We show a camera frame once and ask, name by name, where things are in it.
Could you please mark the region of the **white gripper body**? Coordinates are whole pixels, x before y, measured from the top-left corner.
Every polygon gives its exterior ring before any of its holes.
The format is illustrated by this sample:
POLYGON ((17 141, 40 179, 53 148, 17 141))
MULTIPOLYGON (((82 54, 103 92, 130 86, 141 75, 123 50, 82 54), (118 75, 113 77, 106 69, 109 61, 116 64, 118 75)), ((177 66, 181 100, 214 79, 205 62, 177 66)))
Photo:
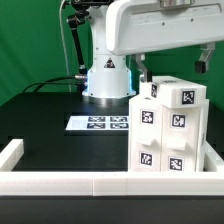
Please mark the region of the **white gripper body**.
POLYGON ((117 0, 106 13, 106 45, 130 55, 224 40, 224 0, 117 0))

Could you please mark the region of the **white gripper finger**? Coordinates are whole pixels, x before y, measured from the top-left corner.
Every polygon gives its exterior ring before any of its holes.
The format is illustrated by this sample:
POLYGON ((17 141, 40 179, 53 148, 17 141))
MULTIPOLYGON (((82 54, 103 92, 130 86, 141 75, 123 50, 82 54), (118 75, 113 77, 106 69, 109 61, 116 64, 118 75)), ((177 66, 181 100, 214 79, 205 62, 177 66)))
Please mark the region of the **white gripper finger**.
POLYGON ((145 60, 145 55, 144 54, 136 54, 135 55, 135 61, 137 63, 138 68, 141 71, 140 75, 140 81, 142 83, 148 83, 152 81, 152 72, 147 69, 143 63, 145 60))
POLYGON ((209 70, 210 60, 215 52, 216 44, 207 43, 200 46, 201 55, 195 62, 195 72, 198 74, 204 74, 209 70))

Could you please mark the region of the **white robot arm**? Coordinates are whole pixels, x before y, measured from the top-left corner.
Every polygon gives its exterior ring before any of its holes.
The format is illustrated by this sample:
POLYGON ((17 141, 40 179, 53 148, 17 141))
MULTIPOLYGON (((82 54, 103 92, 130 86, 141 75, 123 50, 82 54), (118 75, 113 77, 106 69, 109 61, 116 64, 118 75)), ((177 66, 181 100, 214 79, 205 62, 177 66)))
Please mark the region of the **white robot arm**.
POLYGON ((135 94, 126 57, 201 45, 196 65, 208 69, 215 43, 224 40, 224 0, 112 0, 87 10, 93 64, 83 95, 122 100, 135 94))

